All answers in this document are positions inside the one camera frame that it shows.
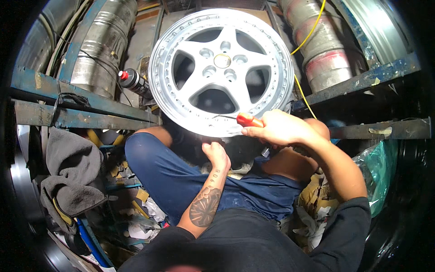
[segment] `green plastic bag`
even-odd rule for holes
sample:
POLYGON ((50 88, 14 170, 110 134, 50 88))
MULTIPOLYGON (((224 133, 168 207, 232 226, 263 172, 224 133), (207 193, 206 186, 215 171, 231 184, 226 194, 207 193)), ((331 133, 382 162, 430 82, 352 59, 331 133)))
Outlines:
POLYGON ((384 140, 353 158, 364 176, 372 218, 381 212, 390 182, 394 178, 397 146, 397 140, 384 140))

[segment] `center bore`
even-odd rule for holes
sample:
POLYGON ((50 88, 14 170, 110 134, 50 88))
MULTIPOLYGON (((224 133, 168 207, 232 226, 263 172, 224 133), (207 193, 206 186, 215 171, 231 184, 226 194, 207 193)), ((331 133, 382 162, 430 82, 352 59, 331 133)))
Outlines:
POLYGON ((227 68, 231 64, 231 58, 225 54, 219 54, 214 57, 214 64, 219 68, 227 68))

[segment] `screwdriver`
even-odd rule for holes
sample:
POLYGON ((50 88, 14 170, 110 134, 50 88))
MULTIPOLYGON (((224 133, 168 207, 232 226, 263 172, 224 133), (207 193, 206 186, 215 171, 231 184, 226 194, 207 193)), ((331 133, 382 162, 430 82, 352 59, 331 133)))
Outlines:
MULTIPOLYGON (((237 124, 241 125, 242 127, 258 127, 258 128, 264 128, 264 123, 260 119, 255 118, 254 115, 241 112, 237 114, 237 117, 227 116, 227 115, 216 115, 213 118, 216 117, 226 117, 230 119, 235 119, 237 121, 237 124)), ((261 152, 261 155, 265 158, 269 157, 270 155, 271 146, 270 144, 266 144, 266 147, 261 152)))
POLYGON ((260 119, 255 118, 253 115, 241 112, 237 114, 237 117, 227 116, 227 115, 216 115, 213 118, 216 117, 225 117, 230 119, 235 119, 237 121, 237 124, 241 125, 242 127, 258 127, 258 128, 264 128, 264 124, 260 119))

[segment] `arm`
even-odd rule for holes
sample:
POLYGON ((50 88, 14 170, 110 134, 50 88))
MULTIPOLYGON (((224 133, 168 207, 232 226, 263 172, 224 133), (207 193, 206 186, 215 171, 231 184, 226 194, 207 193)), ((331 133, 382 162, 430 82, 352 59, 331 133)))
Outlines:
POLYGON ((231 162, 224 148, 217 142, 202 144, 202 150, 211 162, 212 170, 201 190, 184 211, 178 227, 198 238, 213 221, 231 162))
POLYGON ((263 115, 264 128, 248 127, 242 134, 258 137, 277 145, 302 145, 322 167, 343 201, 367 197, 367 188, 359 167, 341 149, 319 135, 304 120, 280 110, 263 115))

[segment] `navy blue pants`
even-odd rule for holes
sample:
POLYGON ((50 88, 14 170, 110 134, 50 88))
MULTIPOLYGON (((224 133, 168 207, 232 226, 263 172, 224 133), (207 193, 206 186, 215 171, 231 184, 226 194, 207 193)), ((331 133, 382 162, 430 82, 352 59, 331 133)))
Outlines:
MULTIPOLYGON (((127 139, 125 156, 131 170, 168 215, 171 225, 178 224, 208 174, 201 174, 198 166, 186 164, 146 132, 135 133, 127 139)), ((256 158, 252 169, 241 180, 227 177, 217 211, 243 207, 275 220, 293 212, 293 201, 306 183, 264 173, 261 164, 266 160, 256 158)))

